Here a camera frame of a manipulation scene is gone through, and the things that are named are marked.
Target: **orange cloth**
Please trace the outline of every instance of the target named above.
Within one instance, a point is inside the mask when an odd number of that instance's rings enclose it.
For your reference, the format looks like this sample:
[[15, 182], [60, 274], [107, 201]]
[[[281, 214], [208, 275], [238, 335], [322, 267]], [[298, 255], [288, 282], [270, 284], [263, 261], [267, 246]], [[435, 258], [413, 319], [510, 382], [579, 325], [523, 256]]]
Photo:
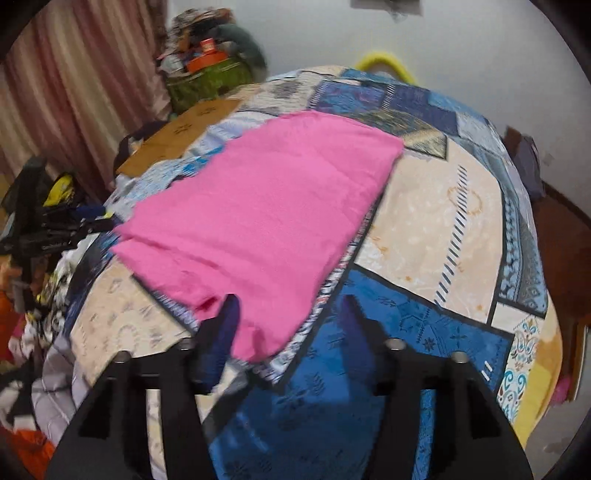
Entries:
[[37, 480], [45, 478], [45, 471], [56, 448], [39, 430], [9, 432], [0, 427], [22, 464]]

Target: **pink object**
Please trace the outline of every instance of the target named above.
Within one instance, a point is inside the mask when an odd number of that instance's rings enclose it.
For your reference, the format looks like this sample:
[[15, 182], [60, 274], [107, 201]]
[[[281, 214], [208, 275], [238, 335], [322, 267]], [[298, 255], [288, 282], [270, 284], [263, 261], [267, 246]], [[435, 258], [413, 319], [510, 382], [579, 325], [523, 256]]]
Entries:
[[402, 146], [326, 113], [270, 120], [229, 141], [199, 175], [136, 205], [113, 251], [200, 320], [235, 293], [232, 354], [262, 360], [306, 319]]

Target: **green bag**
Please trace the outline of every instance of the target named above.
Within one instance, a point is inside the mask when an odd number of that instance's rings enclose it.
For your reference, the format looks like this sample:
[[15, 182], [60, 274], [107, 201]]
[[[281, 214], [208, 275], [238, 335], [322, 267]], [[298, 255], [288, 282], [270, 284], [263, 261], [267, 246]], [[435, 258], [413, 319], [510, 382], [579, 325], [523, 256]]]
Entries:
[[166, 88], [174, 113], [180, 115], [200, 100], [218, 98], [247, 83], [252, 83], [248, 66], [240, 60], [229, 58], [191, 75], [169, 77]]

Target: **brown cardboard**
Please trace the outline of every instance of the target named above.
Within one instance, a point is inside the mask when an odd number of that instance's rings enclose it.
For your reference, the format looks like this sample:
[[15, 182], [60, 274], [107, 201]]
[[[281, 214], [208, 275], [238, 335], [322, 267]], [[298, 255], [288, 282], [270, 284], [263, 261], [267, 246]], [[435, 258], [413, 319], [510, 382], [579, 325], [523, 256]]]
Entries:
[[218, 123], [232, 113], [241, 100], [207, 100], [192, 106], [175, 120], [162, 127], [121, 165], [117, 173], [139, 177], [160, 160], [183, 155], [209, 125]]

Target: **white wall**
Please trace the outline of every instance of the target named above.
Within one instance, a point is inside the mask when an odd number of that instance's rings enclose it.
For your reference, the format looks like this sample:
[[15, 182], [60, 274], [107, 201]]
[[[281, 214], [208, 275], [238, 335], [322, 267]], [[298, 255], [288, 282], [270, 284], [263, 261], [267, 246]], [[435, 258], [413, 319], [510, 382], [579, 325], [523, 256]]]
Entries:
[[479, 110], [504, 133], [534, 138], [543, 177], [591, 216], [591, 85], [549, 20], [529, 0], [421, 0], [395, 22], [354, 0], [169, 0], [232, 8], [264, 49], [269, 72], [353, 66], [369, 50], [398, 56], [419, 85]]

